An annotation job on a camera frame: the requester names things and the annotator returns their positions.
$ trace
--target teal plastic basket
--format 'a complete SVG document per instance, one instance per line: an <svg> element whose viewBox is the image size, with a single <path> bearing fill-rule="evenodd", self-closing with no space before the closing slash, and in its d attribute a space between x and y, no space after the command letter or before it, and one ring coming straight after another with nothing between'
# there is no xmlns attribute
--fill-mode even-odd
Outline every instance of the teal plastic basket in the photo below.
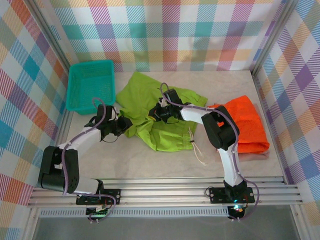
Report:
<svg viewBox="0 0 320 240"><path fill-rule="evenodd" d="M86 115L97 112L92 98L106 105L116 101L115 69L112 60L88 61L74 64L69 70L66 109Z"/></svg>

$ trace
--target green cloth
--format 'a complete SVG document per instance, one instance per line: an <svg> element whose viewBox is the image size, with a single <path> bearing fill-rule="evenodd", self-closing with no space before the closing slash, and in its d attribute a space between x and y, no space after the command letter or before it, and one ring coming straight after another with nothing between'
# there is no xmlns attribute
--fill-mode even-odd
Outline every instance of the green cloth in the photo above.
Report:
<svg viewBox="0 0 320 240"><path fill-rule="evenodd" d="M148 117L159 98L160 82L140 72L135 72L124 89L116 95L116 101L123 108L120 113L132 121L132 126L125 132L127 137L134 135L141 138L150 148L155 151L176 152L190 150L189 127L195 133L197 124L192 121L178 121L169 118L168 123L154 121ZM203 107L207 98L196 94L194 91L174 88L183 103L192 103Z"/></svg>

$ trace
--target white cord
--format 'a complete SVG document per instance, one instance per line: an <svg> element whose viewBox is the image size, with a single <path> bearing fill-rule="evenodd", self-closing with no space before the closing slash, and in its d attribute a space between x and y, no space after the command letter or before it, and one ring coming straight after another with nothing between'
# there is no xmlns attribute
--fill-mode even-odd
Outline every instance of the white cord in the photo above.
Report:
<svg viewBox="0 0 320 240"><path fill-rule="evenodd" d="M200 156L202 156L202 152L200 151L200 149L198 148L197 144L195 143L194 135L192 134L192 131L191 131L190 127L189 127L189 135L190 135L190 143L192 144L193 151L194 151L194 155L195 155L196 159L198 159L198 161L199 161L203 166L206 166L207 164L205 164L203 161L201 161L201 160L198 158L196 149L197 149L198 152L200 153Z"/></svg>

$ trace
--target plaid wall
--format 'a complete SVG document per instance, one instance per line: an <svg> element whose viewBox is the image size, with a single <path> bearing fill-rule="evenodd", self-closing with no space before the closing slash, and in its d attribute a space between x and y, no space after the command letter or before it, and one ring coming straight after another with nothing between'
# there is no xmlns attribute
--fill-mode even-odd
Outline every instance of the plaid wall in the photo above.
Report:
<svg viewBox="0 0 320 240"><path fill-rule="evenodd" d="M23 0L0 1L0 239L27 220L43 150L56 138L68 76Z"/></svg>
<svg viewBox="0 0 320 240"><path fill-rule="evenodd" d="M300 0L257 84L289 182L320 239L320 0Z"/></svg>
<svg viewBox="0 0 320 240"><path fill-rule="evenodd" d="M248 70L286 2L48 1L38 5L70 63L112 59L117 72Z"/></svg>

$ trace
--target orange cloth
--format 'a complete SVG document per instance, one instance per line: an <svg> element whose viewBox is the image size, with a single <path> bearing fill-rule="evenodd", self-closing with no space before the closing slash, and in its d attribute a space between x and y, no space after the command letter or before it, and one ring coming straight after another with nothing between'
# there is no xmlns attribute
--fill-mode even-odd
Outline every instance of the orange cloth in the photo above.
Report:
<svg viewBox="0 0 320 240"><path fill-rule="evenodd" d="M209 106L216 108L220 104ZM225 108L239 128L238 152L262 154L269 149L266 132L261 119L247 96L241 96L226 103Z"/></svg>

